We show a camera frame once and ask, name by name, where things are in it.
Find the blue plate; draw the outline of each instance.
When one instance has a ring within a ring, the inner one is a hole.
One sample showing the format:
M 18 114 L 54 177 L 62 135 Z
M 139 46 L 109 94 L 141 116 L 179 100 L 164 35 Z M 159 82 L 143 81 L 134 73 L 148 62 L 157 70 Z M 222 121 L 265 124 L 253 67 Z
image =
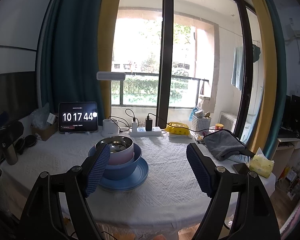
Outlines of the blue plate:
M 120 180 L 110 180 L 102 177 L 99 185 L 111 191 L 127 191 L 140 186 L 147 178 L 149 172 L 148 163 L 144 158 L 140 158 L 135 171 L 127 178 Z

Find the wooden desk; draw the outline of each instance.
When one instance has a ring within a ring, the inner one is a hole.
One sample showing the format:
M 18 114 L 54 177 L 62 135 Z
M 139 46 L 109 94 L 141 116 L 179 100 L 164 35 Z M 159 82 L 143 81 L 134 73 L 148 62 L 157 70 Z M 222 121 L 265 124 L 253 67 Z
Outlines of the wooden desk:
M 279 146 L 281 142 L 290 142 L 289 146 Z M 300 148 L 300 139 L 298 138 L 277 138 L 276 150 L 273 152 L 271 160 L 274 161 L 272 173 L 276 180 L 279 179 L 284 168 L 288 165 L 289 160 L 295 149 Z

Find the white tablecloth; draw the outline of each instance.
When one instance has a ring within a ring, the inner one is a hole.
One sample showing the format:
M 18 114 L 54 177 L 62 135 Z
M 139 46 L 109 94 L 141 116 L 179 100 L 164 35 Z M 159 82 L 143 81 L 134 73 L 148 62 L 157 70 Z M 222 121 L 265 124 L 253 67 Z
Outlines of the white tablecloth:
M 100 132 L 88 134 L 54 134 L 46 142 L 38 141 L 19 156 L 10 166 L 1 165 L 2 183 L 14 210 L 22 211 L 26 198 L 42 171 L 63 173 L 74 165 L 80 165 L 89 149 L 101 139 Z M 210 198 L 200 190 L 186 159 L 186 146 L 192 139 L 161 137 L 134 137 L 142 149 L 142 157 L 149 165 L 146 181 L 134 190 L 114 193 L 100 187 L 87 199 L 95 221 L 121 233 L 133 232 L 138 238 L 150 238 L 163 233 L 174 239 L 182 228 L 201 222 Z M 199 145 L 204 155 L 212 157 L 205 146 Z M 222 165 L 234 172 L 234 162 L 225 160 Z M 269 195 L 274 191 L 275 176 L 261 177 Z M 237 193 L 233 193 L 228 215 L 235 210 Z M 60 196 L 65 216 L 69 215 L 64 194 Z

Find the smartphone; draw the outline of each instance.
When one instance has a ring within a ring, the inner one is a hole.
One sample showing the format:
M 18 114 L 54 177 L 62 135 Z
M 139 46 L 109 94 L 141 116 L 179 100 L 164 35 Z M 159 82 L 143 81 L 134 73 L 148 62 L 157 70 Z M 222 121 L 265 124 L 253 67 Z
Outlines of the smartphone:
M 232 165 L 234 171 L 238 174 L 247 175 L 249 173 L 249 168 L 245 163 L 238 163 Z

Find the clothesline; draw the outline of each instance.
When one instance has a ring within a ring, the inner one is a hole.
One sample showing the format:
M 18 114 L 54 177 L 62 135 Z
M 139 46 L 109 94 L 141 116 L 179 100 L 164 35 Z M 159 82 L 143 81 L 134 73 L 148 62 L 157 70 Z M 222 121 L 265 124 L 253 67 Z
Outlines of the clothesline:
M 231 33 L 233 33 L 233 34 L 235 34 L 235 35 L 238 35 L 239 37 L 241 37 L 242 38 L 242 35 L 239 35 L 239 34 L 237 34 L 237 33 L 235 33 L 235 32 L 232 32 L 232 31 L 230 31 L 230 30 L 228 30 L 228 29 L 226 29 L 226 28 L 223 28 L 223 27 L 221 27 L 221 26 L 219 26 L 219 28 L 222 28 L 222 29 L 224 29 L 224 30 L 226 30 L 226 31 L 228 31 L 228 32 L 231 32 Z

